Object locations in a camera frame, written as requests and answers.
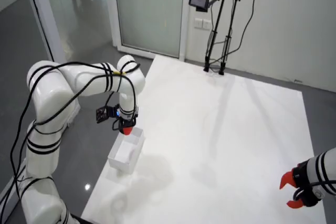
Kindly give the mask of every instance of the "glass door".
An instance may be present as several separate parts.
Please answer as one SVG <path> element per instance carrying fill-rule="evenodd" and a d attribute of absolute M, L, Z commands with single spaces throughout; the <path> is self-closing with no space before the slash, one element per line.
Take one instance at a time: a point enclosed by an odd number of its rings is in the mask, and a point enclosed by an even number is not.
<path fill-rule="evenodd" d="M 118 50 L 184 60 L 188 0 L 112 0 Z"/>

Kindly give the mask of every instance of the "white platform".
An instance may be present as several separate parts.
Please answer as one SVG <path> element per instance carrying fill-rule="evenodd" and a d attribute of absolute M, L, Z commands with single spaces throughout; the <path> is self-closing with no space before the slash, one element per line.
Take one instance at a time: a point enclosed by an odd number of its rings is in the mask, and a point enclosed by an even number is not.
<path fill-rule="evenodd" d="M 299 91 L 157 56 L 139 98 L 132 175 L 105 165 L 82 218 L 99 224 L 325 224 L 282 175 L 313 156 Z"/>

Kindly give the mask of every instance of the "black cable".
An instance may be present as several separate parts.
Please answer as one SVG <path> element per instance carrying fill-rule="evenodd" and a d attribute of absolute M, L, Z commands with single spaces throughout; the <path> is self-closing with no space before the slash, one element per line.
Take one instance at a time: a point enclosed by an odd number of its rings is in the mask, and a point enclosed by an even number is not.
<path fill-rule="evenodd" d="M 243 37 L 244 37 L 245 31 L 246 31 L 246 28 L 247 28 L 248 24 L 250 23 L 250 21 L 252 20 L 252 17 L 253 17 L 253 14 L 254 14 L 254 4 L 255 4 L 255 0 L 253 0 L 253 4 L 252 4 L 252 14 L 251 14 L 251 17 L 250 17 L 250 19 L 248 20 L 248 22 L 247 22 L 247 24 L 246 24 L 246 26 L 245 26 L 245 28 L 244 28 L 244 31 L 243 31 L 243 34 L 242 34 L 242 36 L 241 36 L 241 40 L 240 40 L 240 43 L 239 43 L 238 48 L 235 49 L 235 50 L 233 50 L 233 51 L 231 51 L 231 52 L 229 52 L 227 55 L 233 54 L 234 52 L 238 51 L 238 49 L 241 47 L 241 44 L 242 44 L 242 42 L 243 42 Z M 232 16 L 232 14 L 233 14 L 233 6 L 234 6 L 234 0 L 232 0 L 231 19 L 233 18 L 233 16 Z M 216 43 L 214 43 L 214 45 L 215 45 L 215 44 L 222 44 L 222 43 L 224 43 L 225 41 L 226 41 L 226 40 L 224 40 L 224 41 L 220 41 L 220 42 L 216 42 Z M 211 65 L 211 64 L 213 64 L 213 63 L 216 63 L 216 62 L 222 60 L 223 57 L 224 57 L 224 56 L 221 56 L 220 58 L 218 58 L 218 59 L 216 59 L 216 60 L 214 59 L 214 61 L 213 61 L 213 62 L 210 62 L 209 64 Z"/>
<path fill-rule="evenodd" d="M 99 75 L 99 76 L 95 76 L 95 77 L 93 77 L 76 95 L 74 95 L 67 103 L 66 103 L 66 105 L 64 105 L 58 112 L 56 112 L 53 116 L 51 116 L 50 118 L 48 118 L 48 119 L 46 119 L 46 120 L 44 120 L 44 121 L 42 121 L 42 122 L 38 122 L 38 123 L 34 123 L 33 124 L 33 126 L 30 128 L 30 130 L 28 131 L 28 133 L 26 134 L 26 137 L 25 137 L 25 139 L 24 139 L 24 141 L 23 141 L 23 143 L 22 143 L 22 145 L 21 145 L 21 149 L 20 149 L 20 156 L 19 156 L 19 164 L 18 164 L 18 168 L 17 168 L 17 170 L 15 169 L 16 167 L 15 167 L 15 164 L 14 164 L 14 160 L 13 160 L 13 153 L 14 153 L 14 149 L 15 149 L 15 146 L 16 146 L 16 144 L 17 144 L 17 141 L 18 141 L 18 138 L 19 138 L 19 135 L 20 135 L 20 130 L 21 130 L 21 126 L 22 126 L 22 120 L 23 120 L 23 117 L 24 117 L 24 115 L 25 115 L 25 113 L 26 113 L 26 111 L 27 111 L 27 108 L 28 108 L 28 106 L 29 106 L 29 104 L 30 104 L 30 101 L 31 101 L 31 99 L 32 99 L 32 96 L 33 96 L 33 93 L 34 93 L 34 91 L 35 91 L 35 88 L 36 88 L 36 85 L 37 85 L 37 83 L 41 80 L 41 78 L 43 77 L 43 76 L 45 76 L 47 73 L 49 73 L 49 72 L 51 72 L 51 71 L 53 71 L 53 70 L 55 70 L 55 69 L 59 69 L 60 67 L 63 67 L 63 66 L 67 66 L 67 65 L 85 65 L 85 66 L 90 66 L 90 67 L 94 67 L 94 68 L 98 68 L 98 69 L 102 69 L 102 70 L 104 70 L 104 68 L 103 67 L 98 67 L 98 66 L 94 66 L 94 65 L 91 65 L 91 64 L 87 64 L 87 63 L 83 63 L 83 62 L 67 62 L 67 63 L 64 63 L 64 64 L 60 64 L 60 65 L 58 65 L 58 66 L 43 66 L 43 67 L 40 67 L 40 68 L 38 68 L 38 69 L 36 69 L 34 72 L 33 72 L 33 74 L 32 74 L 32 76 L 34 76 L 39 70 L 41 70 L 41 69 L 43 69 L 43 68 L 48 68 L 46 71 L 44 71 L 37 79 L 36 79 L 36 81 L 34 82 L 34 85 L 33 85 L 33 87 L 32 87 L 32 89 L 31 89 L 31 91 L 30 91 L 30 93 L 29 93 L 29 97 L 28 97 L 28 100 L 27 100 L 27 103 L 26 103 L 26 106 L 25 106 L 25 108 L 24 108 L 24 110 L 23 110 L 23 112 L 22 112 L 22 114 L 21 114 L 21 116 L 20 116 L 20 120 L 19 120 L 19 126 L 18 126 L 18 131 L 17 131 L 17 134 L 16 134 L 16 138 L 15 138 L 15 141 L 14 141 L 14 144 L 13 144 L 13 146 L 12 146 L 12 149 L 11 149 L 11 159 L 10 159 L 10 162 L 11 162 L 11 164 L 12 164 L 12 168 L 13 168 L 13 173 L 14 173 L 14 179 L 13 179 L 13 182 L 12 182 L 12 184 L 11 184 L 11 186 L 10 186 L 10 188 L 8 189 L 8 191 L 6 192 L 6 199 L 5 199 L 5 201 L 4 201 L 4 204 L 3 204 L 3 209 L 2 209 L 2 211 L 1 211 L 1 215 L 0 215 L 0 223 L 2 223 L 2 220 L 3 220 L 3 214 L 4 214 L 4 211 L 5 211 L 5 206 L 6 206 L 6 204 L 7 204 L 7 202 L 8 202 L 8 199 L 9 199 L 9 195 L 10 195 L 10 192 L 11 192 L 11 190 L 12 190 L 12 188 L 13 188 L 13 186 L 15 185 L 16 186 L 16 192 L 17 192 L 17 194 L 18 194 L 18 197 L 20 198 L 20 195 L 19 195 L 19 189 L 18 189 L 18 184 L 17 184 L 17 182 L 18 182 L 18 180 L 17 180 L 17 174 L 18 174 L 18 172 L 19 172 L 19 169 L 20 169 L 20 165 L 21 165 L 21 159 L 22 159 L 22 152 L 23 152 L 23 148 L 24 148 L 24 145 L 25 145 L 25 142 L 27 141 L 27 138 L 28 138 L 28 136 L 30 135 L 30 133 L 32 132 L 32 130 L 37 126 L 37 125 L 44 125 L 44 124 L 46 124 L 46 123 L 48 123 L 48 122 L 50 122 L 51 120 L 53 120 L 55 117 L 57 117 L 69 104 L 71 104 L 77 97 L 79 97 L 80 96 L 80 94 L 81 93 L 83 93 L 84 92 L 84 90 L 91 84 L 91 82 L 93 81 L 93 80 L 96 80 L 96 79 L 98 79 L 98 78 L 103 78 L 103 77 L 113 77 L 113 76 L 120 76 L 121 78 L 125 78 L 125 79 L 127 79 L 128 81 L 129 81 L 129 83 L 130 83 L 130 85 L 131 85 L 131 87 L 132 87 L 132 91 L 133 91 L 133 97 L 134 97 L 134 109 L 133 109 L 133 114 L 132 114 L 132 119 L 131 120 L 133 120 L 134 119 L 134 116 L 135 116 L 135 110 L 136 110 L 136 107 L 137 107 L 137 105 L 136 105 L 136 95 L 135 95 L 135 88 L 134 88 L 134 85 L 133 85 L 133 83 L 131 82 L 131 80 L 128 78 L 128 77 L 126 77 L 126 76 L 123 76 L 122 74 L 113 74 L 113 73 L 111 73 L 111 74 L 103 74 L 103 75 Z M 137 70 L 138 68 L 140 67 L 140 64 L 138 64 L 138 65 L 136 65 L 133 69 L 130 69 L 130 70 L 128 70 L 128 71 L 126 71 L 125 73 L 129 73 L 129 72 L 132 72 L 132 71 L 135 71 L 135 70 Z"/>
<path fill-rule="evenodd" d="M 106 102 L 105 102 L 105 106 L 107 106 L 107 104 L 109 103 L 109 101 L 110 101 L 110 99 L 111 99 L 111 97 L 112 97 L 113 94 L 114 94 L 114 91 L 112 91 L 112 92 L 110 93 L 109 97 L 107 98 L 107 100 L 106 100 Z"/>
<path fill-rule="evenodd" d="M 336 180 L 329 180 L 329 181 L 321 181 L 321 182 L 313 182 L 313 183 L 310 183 L 306 186 L 303 186 L 303 187 L 300 187 L 299 189 L 297 189 L 295 191 L 295 193 L 293 194 L 293 200 L 294 201 L 297 201 L 299 200 L 299 193 L 301 193 L 302 191 L 306 190 L 306 189 L 309 189 L 313 186 L 323 186 L 323 185 L 336 185 Z"/>
<path fill-rule="evenodd" d="M 238 50 L 240 49 L 241 44 L 242 44 L 242 42 L 243 42 L 243 38 L 244 38 L 244 34 L 245 34 L 245 31 L 246 31 L 246 28 L 247 28 L 248 24 L 251 22 L 251 20 L 252 20 L 252 18 L 253 18 L 255 1 L 256 1 L 256 0 L 253 0 L 251 17 L 250 17 L 250 19 L 248 20 L 248 22 L 247 22 L 247 24 L 246 24 L 246 26 L 245 26 L 245 28 L 244 28 L 243 34 L 241 35 L 241 39 L 240 39 L 240 43 L 239 43 L 238 48 L 235 49 L 235 50 L 233 50 L 233 51 L 231 51 L 231 52 L 229 52 L 227 55 L 233 54 L 234 52 L 236 52 L 236 51 L 238 51 Z"/>
<path fill-rule="evenodd" d="M 211 30 L 214 29 L 214 17 L 213 17 L 213 14 L 212 14 L 212 7 L 213 7 L 213 5 L 212 5 L 211 8 L 210 8 L 210 11 L 211 11 L 211 24 L 212 24 L 212 28 L 211 28 Z"/>

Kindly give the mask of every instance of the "black band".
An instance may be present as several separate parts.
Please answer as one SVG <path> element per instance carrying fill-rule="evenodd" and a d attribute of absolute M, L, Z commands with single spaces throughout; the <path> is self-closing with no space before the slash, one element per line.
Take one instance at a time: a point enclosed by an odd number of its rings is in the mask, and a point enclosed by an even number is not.
<path fill-rule="evenodd" d="M 316 158 L 316 162 L 315 162 L 315 170 L 316 170 L 316 174 L 317 174 L 317 179 L 319 180 L 319 182 L 322 182 L 322 178 L 320 175 L 320 171 L 319 171 L 319 159 L 321 157 L 321 154 Z M 331 191 L 329 191 L 329 189 L 327 189 L 327 187 L 325 185 L 321 185 L 323 187 L 323 189 L 328 193 L 328 194 L 333 194 Z"/>
<path fill-rule="evenodd" d="M 60 128 L 60 129 L 57 130 L 57 131 L 49 132 L 49 133 L 44 133 L 44 132 L 39 131 L 36 127 L 34 127 L 35 131 L 37 131 L 37 132 L 40 133 L 41 135 L 52 135 L 52 134 L 55 134 L 55 133 L 57 133 L 57 132 L 60 132 L 61 130 L 63 130 L 63 128 L 64 128 L 64 125 L 62 126 L 62 128 Z"/>
<path fill-rule="evenodd" d="M 105 71 L 105 74 L 106 74 L 106 88 L 105 88 L 105 92 L 106 92 L 109 88 L 109 77 L 107 76 L 109 73 L 107 72 L 107 69 L 106 69 L 104 63 L 101 63 L 101 65 L 102 65 L 102 67 Z"/>
<path fill-rule="evenodd" d="M 109 65 L 108 63 L 105 63 L 105 64 L 106 64 L 107 68 L 109 69 L 109 73 L 112 74 L 113 71 L 112 71 L 112 69 L 110 68 L 110 65 Z M 111 91 L 112 86 L 113 86 L 113 76 L 110 76 L 110 80 L 111 80 L 111 83 L 110 83 L 109 91 Z"/>
<path fill-rule="evenodd" d="M 61 137 L 55 143 L 49 144 L 49 145 L 35 144 L 29 138 L 27 138 L 27 142 L 28 142 L 29 145 L 31 145 L 32 147 L 37 148 L 37 149 L 50 149 L 50 148 L 55 147 L 56 145 L 58 145 L 61 142 Z"/>
<path fill-rule="evenodd" d="M 54 67 L 54 66 L 52 66 L 52 65 L 45 65 L 44 67 L 52 68 L 52 67 Z M 28 82 L 28 88 L 30 88 L 31 80 L 33 79 L 33 77 L 34 77 L 35 74 L 37 74 L 37 73 L 38 73 L 38 71 L 37 71 L 37 72 L 34 72 L 34 73 L 32 74 L 32 76 L 30 76 L 30 78 L 29 78 L 29 82 Z"/>
<path fill-rule="evenodd" d="M 122 107 L 119 107 L 119 108 L 120 108 L 120 112 L 122 112 L 125 115 L 131 115 L 131 114 L 133 114 L 133 110 L 132 111 L 126 111 L 126 110 L 123 110 Z"/>
<path fill-rule="evenodd" d="M 328 178 L 328 175 L 327 175 L 327 172 L 326 172 L 326 168 L 324 166 L 324 156 L 325 156 L 326 152 L 322 154 L 321 156 L 321 168 L 322 168 L 322 173 L 323 173 L 323 176 L 324 176 L 324 181 L 329 181 L 329 178 Z M 330 187 L 330 189 L 333 191 L 332 195 L 336 195 L 336 189 L 335 187 L 332 185 L 332 184 L 328 184 L 328 186 Z"/>
<path fill-rule="evenodd" d="M 51 149 L 51 150 L 48 150 L 48 151 L 37 151 L 37 150 L 31 148 L 30 144 L 27 144 L 27 148 L 28 148 L 31 152 L 33 152 L 33 153 L 35 153 L 35 154 L 38 154 L 38 155 L 48 155 L 48 154 L 50 154 L 50 153 L 55 152 L 59 147 L 60 147 L 60 144 L 58 144 L 55 148 L 53 148 L 53 149 Z"/>
<path fill-rule="evenodd" d="M 25 187 L 25 189 L 23 189 L 22 194 L 21 194 L 21 198 L 23 197 L 23 194 L 26 192 L 26 190 L 33 184 L 35 184 L 36 182 L 43 180 L 43 179 L 51 179 L 53 182 L 53 178 L 52 177 L 46 177 L 46 178 L 35 178 L 34 180 L 32 180 L 31 182 L 29 182 L 29 184 Z"/>
<path fill-rule="evenodd" d="M 63 224 L 67 224 L 67 223 L 68 223 L 68 219 L 69 219 L 69 210 L 68 210 L 68 208 L 67 208 L 67 213 L 66 213 L 66 215 L 65 215 L 65 219 L 64 219 L 64 221 L 63 221 Z"/>
<path fill-rule="evenodd" d="M 128 64 L 130 64 L 130 63 L 136 63 L 134 60 L 130 60 L 130 61 L 128 61 L 128 62 L 126 62 L 122 67 L 121 67 L 121 69 L 120 69 L 120 73 L 122 73 L 122 71 L 124 70 L 124 68 L 128 65 Z"/>

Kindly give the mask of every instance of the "door frame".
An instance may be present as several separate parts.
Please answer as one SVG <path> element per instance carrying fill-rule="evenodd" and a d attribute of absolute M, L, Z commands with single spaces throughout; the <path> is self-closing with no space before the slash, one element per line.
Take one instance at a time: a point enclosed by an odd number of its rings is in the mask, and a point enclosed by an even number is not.
<path fill-rule="evenodd" d="M 189 0 L 182 0 L 180 52 L 178 54 L 179 56 L 178 58 L 181 61 L 185 60 L 185 54 L 186 54 L 188 17 L 189 17 L 188 2 Z M 112 30 L 113 45 L 117 47 L 118 51 L 154 59 L 155 55 L 157 55 L 156 52 L 136 49 L 122 44 L 117 0 L 108 0 L 108 9 L 110 14 L 110 25 Z"/>

